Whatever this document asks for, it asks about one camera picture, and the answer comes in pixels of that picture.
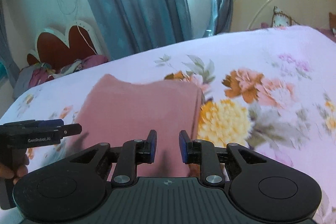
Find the pink garment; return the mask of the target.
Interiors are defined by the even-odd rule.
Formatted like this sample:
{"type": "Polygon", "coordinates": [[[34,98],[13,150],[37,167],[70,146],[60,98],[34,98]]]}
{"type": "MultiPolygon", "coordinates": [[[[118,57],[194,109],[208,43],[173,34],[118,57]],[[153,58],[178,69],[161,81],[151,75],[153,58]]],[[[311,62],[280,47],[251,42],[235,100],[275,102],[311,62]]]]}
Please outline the pink garment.
{"type": "Polygon", "coordinates": [[[67,141],[67,155],[73,155],[101,142],[112,147],[134,139],[146,139],[157,132],[153,164],[137,168],[139,176],[187,177],[179,149],[179,133],[191,139],[197,135],[203,92],[193,83],[162,80],[131,84],[104,75],[87,95],[75,122],[82,126],[79,135],[67,141]]]}

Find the pile of clothes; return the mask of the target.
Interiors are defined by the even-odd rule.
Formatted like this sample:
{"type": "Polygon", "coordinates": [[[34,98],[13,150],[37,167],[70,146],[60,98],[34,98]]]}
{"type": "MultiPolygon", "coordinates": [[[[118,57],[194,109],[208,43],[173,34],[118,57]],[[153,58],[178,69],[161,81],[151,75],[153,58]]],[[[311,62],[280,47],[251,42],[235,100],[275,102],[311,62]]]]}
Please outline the pile of clothes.
{"type": "Polygon", "coordinates": [[[108,59],[104,55],[92,55],[83,60],[77,59],[72,64],[66,65],[60,69],[53,69],[48,63],[36,63],[30,65],[23,68],[19,73],[18,80],[13,90],[13,99],[16,100],[24,92],[35,86],[107,62],[108,59]]]}

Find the red heart-shaped headboard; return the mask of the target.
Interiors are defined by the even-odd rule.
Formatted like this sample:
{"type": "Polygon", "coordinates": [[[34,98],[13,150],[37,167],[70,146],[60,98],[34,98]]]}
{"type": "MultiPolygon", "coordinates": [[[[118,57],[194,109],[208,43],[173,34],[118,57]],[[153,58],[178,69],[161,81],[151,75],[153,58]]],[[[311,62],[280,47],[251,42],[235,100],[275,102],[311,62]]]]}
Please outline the red heart-shaped headboard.
{"type": "Polygon", "coordinates": [[[27,54],[27,63],[47,63],[53,69],[60,69],[75,60],[84,60],[93,55],[102,55],[102,47],[91,25],[75,20],[64,33],[47,27],[35,38],[35,49],[27,54]]]}

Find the floral pink bedsheet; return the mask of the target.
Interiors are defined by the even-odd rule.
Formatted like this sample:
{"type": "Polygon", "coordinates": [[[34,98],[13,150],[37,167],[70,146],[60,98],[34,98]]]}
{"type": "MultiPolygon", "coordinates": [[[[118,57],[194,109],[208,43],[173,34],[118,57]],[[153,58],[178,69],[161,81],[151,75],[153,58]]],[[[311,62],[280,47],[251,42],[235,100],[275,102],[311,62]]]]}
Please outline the floral pink bedsheet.
{"type": "MultiPolygon", "coordinates": [[[[327,36],[309,27],[280,27],[150,50],[31,88],[1,123],[76,123],[104,75],[140,85],[195,84],[203,99],[194,139],[217,147],[239,143],[312,176],[322,189],[314,220],[335,223],[335,42],[327,36]]],[[[29,149],[29,170],[69,156],[69,139],[29,149]]]]}

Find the patterned pillow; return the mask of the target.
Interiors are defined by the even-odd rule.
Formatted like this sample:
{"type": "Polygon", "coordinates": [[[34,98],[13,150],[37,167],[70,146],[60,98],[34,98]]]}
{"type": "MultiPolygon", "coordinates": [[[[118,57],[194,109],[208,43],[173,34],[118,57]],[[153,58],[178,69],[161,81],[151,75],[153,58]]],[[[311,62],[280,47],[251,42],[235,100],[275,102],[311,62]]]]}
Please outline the patterned pillow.
{"type": "Polygon", "coordinates": [[[290,27],[290,26],[298,26],[297,23],[291,16],[287,15],[284,11],[279,9],[277,6],[273,8],[273,16],[272,16],[272,27],[280,28],[280,27],[290,27]]]}

